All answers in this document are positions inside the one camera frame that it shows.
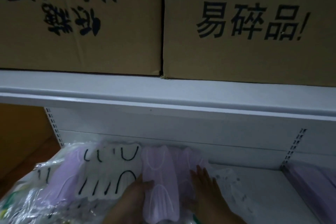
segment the brown floor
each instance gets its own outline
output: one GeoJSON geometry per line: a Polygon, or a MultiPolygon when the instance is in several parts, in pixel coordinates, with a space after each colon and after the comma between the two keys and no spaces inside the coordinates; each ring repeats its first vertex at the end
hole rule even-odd
{"type": "Polygon", "coordinates": [[[2,198],[14,183],[33,170],[37,163],[46,162],[60,150],[55,135],[49,137],[36,151],[21,164],[14,168],[3,179],[0,179],[0,198],[2,198]]]}

